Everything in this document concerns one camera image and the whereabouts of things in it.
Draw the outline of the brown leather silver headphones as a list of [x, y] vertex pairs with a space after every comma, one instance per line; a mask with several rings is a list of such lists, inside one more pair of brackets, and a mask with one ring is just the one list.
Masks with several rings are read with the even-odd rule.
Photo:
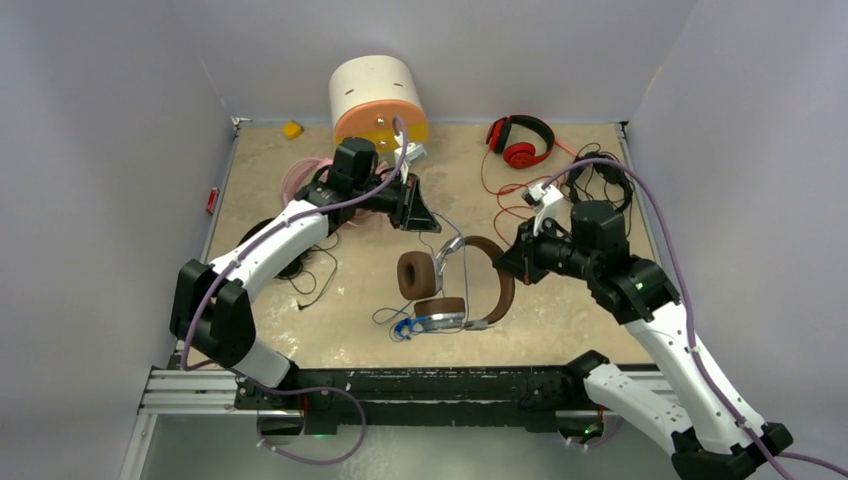
[[515, 296], [515, 281], [497, 272], [498, 295], [493, 309], [480, 319], [468, 318], [468, 301], [446, 296], [443, 292], [447, 257], [467, 247], [477, 249], [495, 261], [504, 250], [483, 236], [457, 235], [438, 251], [408, 251], [400, 255], [396, 276], [400, 295], [411, 303], [412, 316], [401, 320], [395, 332], [435, 333], [442, 330], [485, 330], [499, 322], [510, 310]]

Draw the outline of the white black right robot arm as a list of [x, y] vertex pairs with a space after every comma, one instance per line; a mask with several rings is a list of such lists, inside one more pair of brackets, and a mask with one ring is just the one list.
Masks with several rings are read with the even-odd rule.
[[494, 263], [525, 285], [555, 273], [585, 281], [591, 297], [649, 353], [670, 402], [589, 351], [567, 366], [564, 399], [610, 408], [656, 443], [682, 479], [746, 479], [793, 438], [741, 397], [709, 352], [687, 336], [679, 293], [655, 262], [631, 254], [623, 216], [602, 201], [573, 207], [571, 228], [527, 220]]

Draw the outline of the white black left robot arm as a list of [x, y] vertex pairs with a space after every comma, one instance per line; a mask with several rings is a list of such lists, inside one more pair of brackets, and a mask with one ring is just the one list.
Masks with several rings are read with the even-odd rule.
[[378, 153], [371, 141], [345, 138], [328, 172], [302, 187], [265, 227], [208, 264], [190, 260], [181, 267], [169, 329], [186, 350], [196, 348], [221, 367], [260, 383], [259, 395], [272, 408], [295, 402], [293, 364], [259, 339], [252, 302], [284, 267], [359, 210], [386, 215], [397, 230], [440, 232], [418, 176], [408, 171], [406, 136], [395, 138], [400, 152], [391, 172], [377, 172]]

